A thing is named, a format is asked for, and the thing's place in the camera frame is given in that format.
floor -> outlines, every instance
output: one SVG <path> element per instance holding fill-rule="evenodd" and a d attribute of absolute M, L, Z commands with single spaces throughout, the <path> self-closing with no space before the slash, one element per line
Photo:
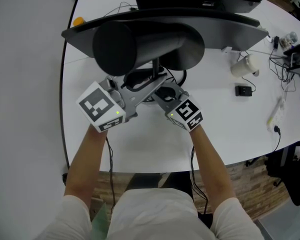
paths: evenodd
<path fill-rule="evenodd" d="M 268 0 L 288 13 L 295 10 L 295 7 L 290 3 L 290 0 Z"/>
<path fill-rule="evenodd" d="M 282 183 L 279 187 L 273 184 L 277 178 L 269 177 L 265 166 L 265 158 L 261 157 L 255 164 L 246 167 L 246 162 L 239 162 L 227 166 L 233 182 L 233 187 L 237 198 L 241 202 L 243 208 L 248 215 L 254 220 L 261 215 L 264 215 L 282 204 L 289 198 L 289 194 L 285 185 Z M 114 193 L 115 199 L 119 200 L 124 193 L 133 173 L 114 173 Z M 168 173 L 163 175 L 159 186 L 163 184 L 168 177 Z M 195 171 L 195 181 L 197 185 L 205 192 L 203 182 L 199 171 Z M 196 193 L 193 193 L 194 204 L 199 212 L 204 211 L 205 201 Z M 107 206 L 108 219 L 111 219 L 111 207 L 113 204 L 113 197 L 110 188 L 110 174 L 108 172 L 100 172 L 97 183 L 93 193 L 93 198 L 90 208 L 90 216 L 98 212 L 101 204 L 105 202 Z"/>

forearm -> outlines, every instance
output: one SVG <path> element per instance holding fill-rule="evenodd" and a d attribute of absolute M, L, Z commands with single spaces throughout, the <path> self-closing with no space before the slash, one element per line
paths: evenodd
<path fill-rule="evenodd" d="M 209 196 L 212 211 L 226 199 L 235 197 L 230 176 L 205 131 L 199 125 L 190 132 L 200 174 Z"/>
<path fill-rule="evenodd" d="M 107 132 L 98 133 L 90 125 L 71 163 L 64 195 L 80 198 L 89 207 L 96 186 Z"/>

white wall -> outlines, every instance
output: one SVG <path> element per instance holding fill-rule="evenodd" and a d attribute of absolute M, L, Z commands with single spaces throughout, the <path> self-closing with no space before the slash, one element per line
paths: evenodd
<path fill-rule="evenodd" d="M 34 238 L 64 192 L 61 32 L 74 1 L 0 0 L 0 240 Z"/>

white power strip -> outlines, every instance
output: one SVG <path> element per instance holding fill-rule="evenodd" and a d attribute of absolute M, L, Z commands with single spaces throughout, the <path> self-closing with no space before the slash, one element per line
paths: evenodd
<path fill-rule="evenodd" d="M 266 122 L 268 130 L 274 133 L 275 126 L 280 128 L 280 125 L 285 117 L 286 101 L 281 97 L 271 113 L 270 118 Z"/>

white cup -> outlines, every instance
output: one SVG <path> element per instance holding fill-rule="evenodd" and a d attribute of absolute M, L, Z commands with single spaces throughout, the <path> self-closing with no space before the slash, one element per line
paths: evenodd
<path fill-rule="evenodd" d="M 248 74 L 253 74 L 255 77 L 259 76 L 259 61 L 258 58 L 249 54 L 236 64 L 231 66 L 231 73 L 237 78 L 243 77 Z"/>

